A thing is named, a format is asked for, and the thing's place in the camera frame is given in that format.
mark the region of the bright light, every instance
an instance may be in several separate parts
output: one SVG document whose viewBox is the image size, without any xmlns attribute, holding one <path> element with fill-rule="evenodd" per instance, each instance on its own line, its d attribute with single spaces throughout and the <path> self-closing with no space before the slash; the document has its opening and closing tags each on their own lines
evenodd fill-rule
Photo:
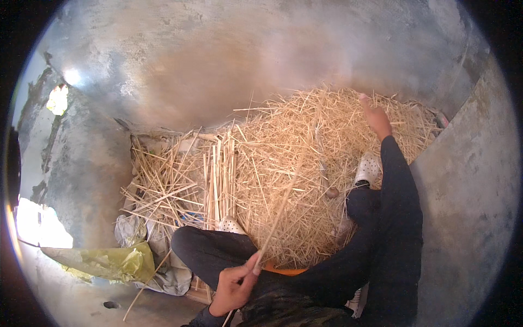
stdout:
<svg viewBox="0 0 523 327">
<path fill-rule="evenodd" d="M 70 85 L 78 85 L 80 83 L 80 74 L 76 69 L 69 69 L 64 72 L 64 79 Z"/>
<path fill-rule="evenodd" d="M 21 240 L 40 246 L 70 249 L 73 238 L 58 220 L 53 208 L 20 198 L 16 229 Z"/>
</svg>

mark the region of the person's lap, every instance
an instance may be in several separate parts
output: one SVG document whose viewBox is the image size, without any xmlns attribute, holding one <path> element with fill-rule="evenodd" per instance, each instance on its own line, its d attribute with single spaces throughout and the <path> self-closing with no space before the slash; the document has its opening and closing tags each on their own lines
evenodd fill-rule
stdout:
<svg viewBox="0 0 523 327">
<path fill-rule="evenodd" d="M 380 192 L 355 189 L 347 197 L 347 213 L 358 225 L 351 241 L 331 258 L 289 277 L 263 270 L 252 297 L 278 287 L 309 295 L 319 306 L 341 307 L 368 279 L 373 240 L 379 222 Z M 228 267 L 243 265 L 257 248 L 246 235 L 182 227 L 172 237 L 178 257 L 212 289 Z"/>
</svg>

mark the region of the left hand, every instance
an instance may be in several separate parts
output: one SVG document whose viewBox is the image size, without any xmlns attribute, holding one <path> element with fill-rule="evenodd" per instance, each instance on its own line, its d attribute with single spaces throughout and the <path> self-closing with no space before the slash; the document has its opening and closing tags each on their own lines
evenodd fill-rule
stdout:
<svg viewBox="0 0 523 327">
<path fill-rule="evenodd" d="M 226 268 L 220 272 L 216 295 L 209 307 L 211 315 L 221 317 L 247 303 L 260 274 L 260 268 L 255 267 L 258 256 L 259 252 L 256 252 L 243 266 Z"/>
</svg>

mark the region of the orange fabric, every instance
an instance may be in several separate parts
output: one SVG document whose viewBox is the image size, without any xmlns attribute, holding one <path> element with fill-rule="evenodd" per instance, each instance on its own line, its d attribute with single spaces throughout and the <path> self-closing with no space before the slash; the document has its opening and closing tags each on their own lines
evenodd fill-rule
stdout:
<svg viewBox="0 0 523 327">
<path fill-rule="evenodd" d="M 308 268 L 306 268 L 306 269 L 275 269 L 274 262 L 272 262 L 272 261 L 267 262 L 267 264 L 265 265 L 265 268 L 264 268 L 264 270 L 266 270 L 268 272 L 273 272 L 273 273 L 287 275 L 287 276 L 299 275 L 302 272 L 306 271 L 307 269 Z"/>
</svg>

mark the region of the knee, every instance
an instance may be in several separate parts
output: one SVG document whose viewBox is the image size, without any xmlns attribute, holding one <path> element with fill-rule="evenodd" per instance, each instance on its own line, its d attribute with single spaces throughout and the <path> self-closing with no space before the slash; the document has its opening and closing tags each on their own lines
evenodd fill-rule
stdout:
<svg viewBox="0 0 523 327">
<path fill-rule="evenodd" d="M 194 246 L 194 238 L 199 229 L 192 226 L 183 226 L 174 231 L 170 247 L 177 256 L 183 255 Z"/>
</svg>

